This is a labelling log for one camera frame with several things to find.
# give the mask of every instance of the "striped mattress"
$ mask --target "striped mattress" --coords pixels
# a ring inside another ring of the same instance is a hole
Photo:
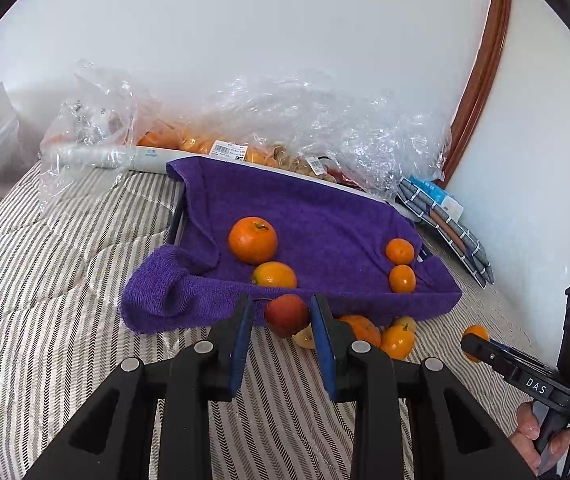
[[[137,335],[118,316],[131,273],[163,243],[178,193],[164,175],[132,172],[100,200],[43,218],[35,166],[0,204],[0,479],[21,478],[121,360],[168,359],[206,337],[207,328]],[[523,394],[489,367],[467,361],[459,338],[481,323],[495,339],[527,352],[529,339],[494,288],[481,289],[444,250],[426,243],[443,257],[463,297],[446,316],[419,323],[409,360],[440,357],[511,432]],[[403,402],[399,408],[405,476],[413,478],[407,408]],[[161,417],[162,404],[150,478]],[[252,333],[236,399],[210,403],[209,418],[215,479],[349,477],[353,406],[329,401],[314,352],[265,329]]]

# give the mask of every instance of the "triangular cutout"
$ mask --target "triangular cutout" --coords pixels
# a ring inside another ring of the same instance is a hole
[[[492,441],[488,432],[476,420],[456,392],[447,389],[443,395],[450,412],[450,420],[456,437],[456,447],[459,452],[467,455],[490,447]]]
[[[112,389],[95,404],[69,439],[70,446],[95,455],[105,450],[119,396],[118,390]]]

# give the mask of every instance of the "bed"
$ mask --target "bed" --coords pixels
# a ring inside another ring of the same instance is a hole
[[[43,218],[36,165],[1,202],[0,479],[21,478],[124,358],[168,359],[206,337],[207,328],[137,335],[118,315],[128,278],[164,242],[178,193],[167,176],[130,172],[100,200]],[[493,338],[523,351],[532,352],[530,341],[495,288],[481,289],[429,233],[421,234],[463,295],[446,316],[419,323],[409,360],[440,357],[511,433],[525,396],[489,367],[467,361],[460,334],[481,323]],[[407,408],[399,406],[405,477],[413,478]],[[156,477],[161,415],[162,404],[150,478]],[[311,351],[264,328],[252,333],[236,399],[211,403],[209,416],[215,479],[349,476],[353,406],[329,402]]]

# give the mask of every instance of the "wall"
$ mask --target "wall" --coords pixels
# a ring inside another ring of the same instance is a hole
[[[125,68],[168,102],[242,74],[326,69],[354,91],[456,108],[489,0],[19,0],[0,21],[0,81],[35,137],[73,63]]]
[[[494,86],[448,190],[555,364],[570,285],[570,31],[543,0],[513,0]]]

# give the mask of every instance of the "red fruit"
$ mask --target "red fruit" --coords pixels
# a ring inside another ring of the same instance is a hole
[[[296,294],[283,294],[267,304],[265,321],[278,337],[289,337],[309,325],[309,310]]]

